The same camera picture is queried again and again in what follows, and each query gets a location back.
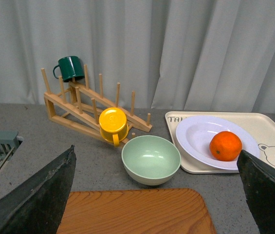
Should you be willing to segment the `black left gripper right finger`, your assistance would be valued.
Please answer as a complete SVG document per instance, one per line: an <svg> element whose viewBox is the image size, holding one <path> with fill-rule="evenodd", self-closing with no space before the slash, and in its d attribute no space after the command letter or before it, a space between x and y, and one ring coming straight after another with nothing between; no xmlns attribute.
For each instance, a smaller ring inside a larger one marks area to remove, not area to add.
<svg viewBox="0 0 275 234"><path fill-rule="evenodd" d="M247 205L261 234L275 234L275 169L242 150L237 167Z"/></svg>

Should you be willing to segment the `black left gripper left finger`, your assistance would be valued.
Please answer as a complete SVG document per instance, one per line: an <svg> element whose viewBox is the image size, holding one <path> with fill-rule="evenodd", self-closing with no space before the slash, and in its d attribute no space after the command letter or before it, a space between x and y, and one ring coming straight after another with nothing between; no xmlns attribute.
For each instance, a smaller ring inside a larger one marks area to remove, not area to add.
<svg viewBox="0 0 275 234"><path fill-rule="evenodd" d="M76 167L71 146L0 199L0 234L55 234Z"/></svg>

